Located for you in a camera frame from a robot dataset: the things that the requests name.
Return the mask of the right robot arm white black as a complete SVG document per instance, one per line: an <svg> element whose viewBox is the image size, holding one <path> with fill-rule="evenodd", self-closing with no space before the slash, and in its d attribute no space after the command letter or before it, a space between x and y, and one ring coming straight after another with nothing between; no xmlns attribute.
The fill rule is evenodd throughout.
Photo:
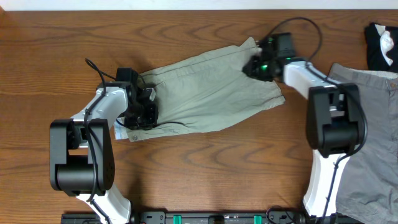
<svg viewBox="0 0 398 224"><path fill-rule="evenodd" d="M306 137L313 150L312 171L303 198L311 218L336 213L336 195L350 157L364 146L368 124L354 83L330 80L295 54L290 33L260 40L259 53L243 67L250 78L280 81L307 100Z"/></svg>

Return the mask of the light green khaki shorts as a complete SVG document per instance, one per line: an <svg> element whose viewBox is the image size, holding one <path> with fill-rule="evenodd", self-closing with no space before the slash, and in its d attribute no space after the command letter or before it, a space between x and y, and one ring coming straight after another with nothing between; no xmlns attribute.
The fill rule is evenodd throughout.
<svg viewBox="0 0 398 224"><path fill-rule="evenodd" d="M249 78L244 65L260 52L250 37L231 45L142 74L154 87L156 127L130 130L114 124L117 140L146 139L220 131L285 101L275 82Z"/></svg>

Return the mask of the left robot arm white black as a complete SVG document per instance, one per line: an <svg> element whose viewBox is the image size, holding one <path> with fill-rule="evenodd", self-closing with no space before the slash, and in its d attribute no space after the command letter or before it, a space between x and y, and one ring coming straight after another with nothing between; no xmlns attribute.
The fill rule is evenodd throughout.
<svg viewBox="0 0 398 224"><path fill-rule="evenodd" d="M50 125L50 184L84 201L93 213L67 213L62 223L139 223L132 203L114 184L110 129L118 122L130 130L151 129L158 118L153 88L141 88L141 76L119 68L112 82L102 81L95 97L69 119Z"/></svg>

